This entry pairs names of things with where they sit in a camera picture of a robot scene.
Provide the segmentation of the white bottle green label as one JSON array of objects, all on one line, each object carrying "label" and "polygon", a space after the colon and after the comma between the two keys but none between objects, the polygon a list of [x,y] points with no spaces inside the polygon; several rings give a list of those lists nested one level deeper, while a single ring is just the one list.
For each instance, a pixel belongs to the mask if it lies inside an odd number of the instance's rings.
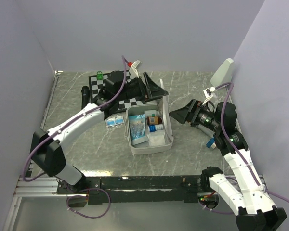
[{"label": "white bottle green label", "polygon": [[145,110],[144,111],[145,117],[156,117],[159,116],[159,111],[157,110]]}]

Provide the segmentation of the brown medicine bottle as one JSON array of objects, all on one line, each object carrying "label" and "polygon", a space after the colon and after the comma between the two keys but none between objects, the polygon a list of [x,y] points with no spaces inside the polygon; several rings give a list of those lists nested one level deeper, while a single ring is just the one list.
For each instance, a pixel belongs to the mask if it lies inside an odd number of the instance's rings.
[{"label": "brown medicine bottle", "polygon": [[159,117],[159,116],[148,117],[146,120],[147,120],[147,124],[149,126],[151,126],[151,125],[159,125],[159,124],[163,123],[161,117]]}]

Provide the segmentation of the white bottle blue label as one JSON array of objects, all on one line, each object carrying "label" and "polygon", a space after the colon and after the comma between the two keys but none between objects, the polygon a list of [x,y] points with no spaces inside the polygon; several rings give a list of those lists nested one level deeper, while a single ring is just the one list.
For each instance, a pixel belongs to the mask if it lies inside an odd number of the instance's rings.
[{"label": "white bottle blue label", "polygon": [[159,125],[150,125],[148,126],[148,129],[149,129],[149,132],[155,132],[155,131],[158,131],[158,130],[163,130],[164,127],[162,124],[159,124]]}]

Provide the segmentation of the white medicine kit case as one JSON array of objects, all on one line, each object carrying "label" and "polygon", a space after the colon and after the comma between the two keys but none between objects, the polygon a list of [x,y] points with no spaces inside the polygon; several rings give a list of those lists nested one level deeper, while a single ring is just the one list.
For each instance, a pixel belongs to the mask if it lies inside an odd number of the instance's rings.
[{"label": "white medicine kit case", "polygon": [[126,111],[128,142],[133,155],[165,152],[174,136],[168,112],[168,96]]}]

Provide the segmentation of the alcohol wipes bag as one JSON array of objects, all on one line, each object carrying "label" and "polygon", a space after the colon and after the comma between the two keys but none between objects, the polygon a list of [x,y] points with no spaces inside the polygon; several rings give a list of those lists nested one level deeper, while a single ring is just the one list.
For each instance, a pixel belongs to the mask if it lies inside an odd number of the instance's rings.
[{"label": "alcohol wipes bag", "polygon": [[115,117],[106,119],[105,123],[107,127],[117,127],[117,126],[120,126],[121,124],[124,124],[124,118],[121,115],[115,116]]}]

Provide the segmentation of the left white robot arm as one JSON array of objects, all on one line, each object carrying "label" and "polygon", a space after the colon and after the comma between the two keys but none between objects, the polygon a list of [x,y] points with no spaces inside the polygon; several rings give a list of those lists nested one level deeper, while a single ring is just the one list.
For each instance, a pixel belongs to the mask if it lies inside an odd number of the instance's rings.
[{"label": "left white robot arm", "polygon": [[168,95],[147,74],[126,80],[127,72],[113,71],[108,74],[105,85],[83,109],[62,124],[33,134],[29,159],[33,160],[50,177],[57,177],[68,183],[74,193],[85,189],[85,176],[66,161],[64,151],[82,133],[106,120],[119,108],[119,102],[137,99],[143,103],[155,101]]}]

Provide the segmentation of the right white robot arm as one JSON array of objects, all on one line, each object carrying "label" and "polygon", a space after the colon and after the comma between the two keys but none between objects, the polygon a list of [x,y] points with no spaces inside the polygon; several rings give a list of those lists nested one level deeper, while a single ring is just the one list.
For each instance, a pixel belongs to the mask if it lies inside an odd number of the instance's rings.
[{"label": "right white robot arm", "polygon": [[218,167],[208,167],[201,173],[204,191],[217,192],[229,205],[241,231],[276,231],[287,218],[283,208],[276,206],[265,191],[253,165],[244,136],[236,128],[236,107],[229,102],[218,103],[211,111],[201,101],[192,99],[186,106],[169,115],[190,126],[199,125],[213,131],[216,147],[227,161],[236,178],[235,188]]}]

